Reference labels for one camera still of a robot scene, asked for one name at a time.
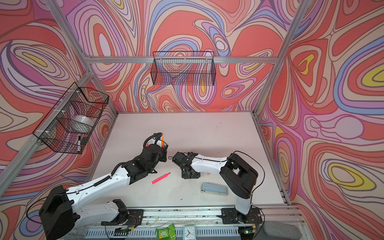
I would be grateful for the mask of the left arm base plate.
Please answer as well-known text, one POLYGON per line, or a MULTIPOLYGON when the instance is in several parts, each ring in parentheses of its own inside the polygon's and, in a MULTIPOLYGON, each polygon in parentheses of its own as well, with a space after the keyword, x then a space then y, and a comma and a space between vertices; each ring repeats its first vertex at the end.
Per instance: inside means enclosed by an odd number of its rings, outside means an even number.
POLYGON ((126 213, 118 214, 111 222, 101 222, 101 225, 137 227, 142 224, 143 215, 143 209, 130 209, 126 213))

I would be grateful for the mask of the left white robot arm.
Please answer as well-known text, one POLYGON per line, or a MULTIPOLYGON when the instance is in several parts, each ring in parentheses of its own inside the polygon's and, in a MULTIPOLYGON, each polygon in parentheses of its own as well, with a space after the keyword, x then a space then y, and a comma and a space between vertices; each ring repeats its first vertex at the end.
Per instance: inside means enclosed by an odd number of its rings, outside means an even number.
POLYGON ((145 144, 140 155, 117 164, 111 173, 68 189, 55 187, 39 210, 39 217, 48 240, 57 240, 72 229, 100 223, 123 225, 129 211, 120 199, 92 205, 96 199, 147 177, 159 162, 167 161, 167 146, 145 144))

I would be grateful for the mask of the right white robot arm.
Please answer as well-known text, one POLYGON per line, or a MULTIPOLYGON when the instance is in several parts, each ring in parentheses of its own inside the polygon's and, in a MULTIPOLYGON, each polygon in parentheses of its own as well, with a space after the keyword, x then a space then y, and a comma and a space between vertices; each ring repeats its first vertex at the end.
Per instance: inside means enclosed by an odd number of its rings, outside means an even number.
POLYGON ((226 158, 212 158, 189 152, 177 152, 172 162, 180 167, 183 179, 198 179, 201 173, 219 175, 237 196, 235 209, 245 216, 251 211, 251 196, 258 172, 238 154, 226 158))

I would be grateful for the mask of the orange highlighter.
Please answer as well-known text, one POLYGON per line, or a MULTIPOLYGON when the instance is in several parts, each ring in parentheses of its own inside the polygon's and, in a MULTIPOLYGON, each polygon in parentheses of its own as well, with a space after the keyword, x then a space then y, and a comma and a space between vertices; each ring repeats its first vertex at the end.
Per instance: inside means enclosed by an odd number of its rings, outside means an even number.
POLYGON ((165 147, 166 143, 164 142, 164 134, 162 134, 160 141, 161 141, 161 146, 165 147))

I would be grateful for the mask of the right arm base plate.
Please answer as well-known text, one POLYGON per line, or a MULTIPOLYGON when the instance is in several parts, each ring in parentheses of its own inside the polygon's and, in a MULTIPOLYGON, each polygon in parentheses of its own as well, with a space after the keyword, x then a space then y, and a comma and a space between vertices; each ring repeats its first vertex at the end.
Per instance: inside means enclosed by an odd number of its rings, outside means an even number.
POLYGON ((235 208, 222 208, 221 215, 223 224, 253 224, 260 225, 263 223, 262 214, 259 208, 251 207, 248 214, 244 215, 235 208))

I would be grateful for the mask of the grey pencil case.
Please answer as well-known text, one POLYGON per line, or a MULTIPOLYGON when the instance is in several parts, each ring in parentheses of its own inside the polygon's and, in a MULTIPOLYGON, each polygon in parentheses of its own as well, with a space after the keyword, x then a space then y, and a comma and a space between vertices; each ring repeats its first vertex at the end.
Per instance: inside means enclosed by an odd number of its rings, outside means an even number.
POLYGON ((227 196, 228 195, 228 188, 222 185, 217 184, 211 184, 211 183, 202 183, 201 193, 204 194, 211 194, 211 195, 222 195, 227 196))

